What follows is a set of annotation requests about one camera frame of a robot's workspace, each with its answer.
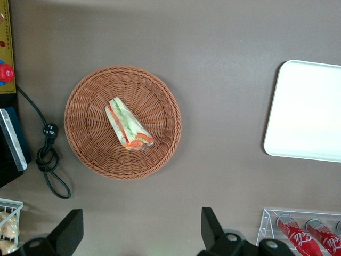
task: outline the wrapped sandwich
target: wrapped sandwich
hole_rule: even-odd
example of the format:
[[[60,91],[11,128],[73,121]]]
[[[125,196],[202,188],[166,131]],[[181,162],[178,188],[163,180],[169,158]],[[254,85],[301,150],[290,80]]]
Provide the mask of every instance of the wrapped sandwich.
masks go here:
[[[119,141],[126,149],[141,150],[154,143],[149,132],[118,97],[109,101],[105,112]]]

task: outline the wicker basket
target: wicker basket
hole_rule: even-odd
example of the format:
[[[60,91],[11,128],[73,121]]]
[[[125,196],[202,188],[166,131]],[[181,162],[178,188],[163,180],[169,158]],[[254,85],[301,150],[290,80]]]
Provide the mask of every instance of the wicker basket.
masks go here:
[[[155,144],[143,151],[125,149],[105,114],[119,97],[150,132]],[[64,125],[69,144],[91,170],[113,179],[146,177],[174,154],[181,115],[168,87],[153,74],[129,66],[99,69],[83,78],[68,100]]]

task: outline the plastic wrap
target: plastic wrap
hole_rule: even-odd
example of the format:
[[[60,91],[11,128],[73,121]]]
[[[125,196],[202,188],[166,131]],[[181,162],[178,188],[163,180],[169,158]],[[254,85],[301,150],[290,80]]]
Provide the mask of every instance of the plastic wrap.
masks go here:
[[[7,218],[10,214],[0,212],[0,221]],[[2,235],[10,239],[14,239],[19,235],[19,219],[16,215],[12,216],[5,224],[2,225]]]
[[[144,150],[154,139],[136,116],[118,98],[109,101],[105,112],[120,143],[128,150]]]
[[[0,251],[2,255],[7,255],[14,252],[17,249],[17,246],[14,242],[9,240],[0,239]]]

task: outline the brown table surface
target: brown table surface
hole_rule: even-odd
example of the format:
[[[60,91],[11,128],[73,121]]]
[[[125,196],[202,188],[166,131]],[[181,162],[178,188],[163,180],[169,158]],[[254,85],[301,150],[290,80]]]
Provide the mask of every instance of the brown table surface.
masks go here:
[[[25,204],[20,241],[48,234],[84,210],[74,255],[197,255],[201,207],[255,243],[265,207],[341,211],[341,165],[272,157],[263,139],[275,80],[290,59],[341,65],[341,2],[335,0],[11,1],[17,84],[60,127],[57,174],[63,201],[32,162],[0,189]],[[85,167],[68,145],[64,110],[92,71],[131,65],[162,79],[182,113],[182,139],[156,174],[111,180]],[[43,125],[19,96],[35,154]]]

